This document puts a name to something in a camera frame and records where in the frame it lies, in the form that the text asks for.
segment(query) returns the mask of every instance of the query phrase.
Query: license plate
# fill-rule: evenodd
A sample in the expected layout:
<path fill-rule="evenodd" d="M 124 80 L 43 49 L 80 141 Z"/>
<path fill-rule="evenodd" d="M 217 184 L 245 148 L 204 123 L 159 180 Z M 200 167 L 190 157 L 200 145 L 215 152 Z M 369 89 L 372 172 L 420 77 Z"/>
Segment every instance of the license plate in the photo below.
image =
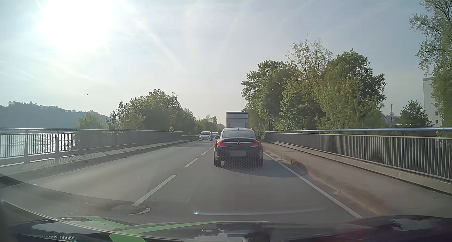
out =
<path fill-rule="evenodd" d="M 246 150 L 231 150 L 229 152 L 229 156 L 233 156 L 233 157 L 246 156 Z"/>

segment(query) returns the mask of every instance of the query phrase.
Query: white building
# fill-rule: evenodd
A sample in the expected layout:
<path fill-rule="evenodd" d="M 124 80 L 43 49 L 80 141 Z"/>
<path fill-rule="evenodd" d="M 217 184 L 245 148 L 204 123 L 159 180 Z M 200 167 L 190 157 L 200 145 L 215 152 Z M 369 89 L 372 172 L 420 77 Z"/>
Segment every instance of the white building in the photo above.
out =
<path fill-rule="evenodd" d="M 443 126 L 443 119 L 439 116 L 438 109 L 435 106 L 435 99 L 432 96 L 433 89 L 432 83 L 433 77 L 423 78 L 422 84 L 424 87 L 424 108 L 427 112 L 428 118 L 433 121 L 435 127 Z"/>

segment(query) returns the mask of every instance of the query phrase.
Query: bridge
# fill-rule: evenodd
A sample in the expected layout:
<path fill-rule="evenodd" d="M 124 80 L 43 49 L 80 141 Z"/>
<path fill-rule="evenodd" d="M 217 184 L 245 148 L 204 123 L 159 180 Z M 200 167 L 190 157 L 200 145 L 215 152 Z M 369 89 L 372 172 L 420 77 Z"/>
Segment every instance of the bridge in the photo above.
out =
<path fill-rule="evenodd" d="M 180 131 L 0 128 L 0 198 L 132 222 L 452 217 L 452 138 L 436 131 L 452 128 L 268 131 L 262 167 L 215 167 L 215 142 Z"/>

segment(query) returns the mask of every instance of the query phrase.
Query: sun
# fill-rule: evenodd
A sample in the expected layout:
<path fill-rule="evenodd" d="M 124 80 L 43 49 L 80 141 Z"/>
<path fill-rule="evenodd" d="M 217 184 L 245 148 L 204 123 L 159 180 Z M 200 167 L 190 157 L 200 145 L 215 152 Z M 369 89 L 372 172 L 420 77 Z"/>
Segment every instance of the sun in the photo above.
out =
<path fill-rule="evenodd" d="M 64 51 L 107 45 L 114 27 L 114 0 L 50 0 L 39 22 L 48 40 Z"/>

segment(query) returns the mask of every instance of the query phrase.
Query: bridge railing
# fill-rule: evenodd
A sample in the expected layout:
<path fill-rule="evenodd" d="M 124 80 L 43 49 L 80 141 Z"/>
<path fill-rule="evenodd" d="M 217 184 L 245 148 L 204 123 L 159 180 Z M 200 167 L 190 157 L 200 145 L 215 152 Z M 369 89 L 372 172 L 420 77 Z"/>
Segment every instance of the bridge railing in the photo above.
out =
<path fill-rule="evenodd" d="M 59 157 L 181 139 L 181 131 L 0 128 L 0 160 L 23 157 L 27 163 L 31 155 Z"/>
<path fill-rule="evenodd" d="M 266 131 L 265 141 L 292 144 L 452 181 L 452 138 L 353 134 L 377 131 L 402 134 L 430 131 L 435 135 L 435 132 L 452 131 L 452 127 Z"/>

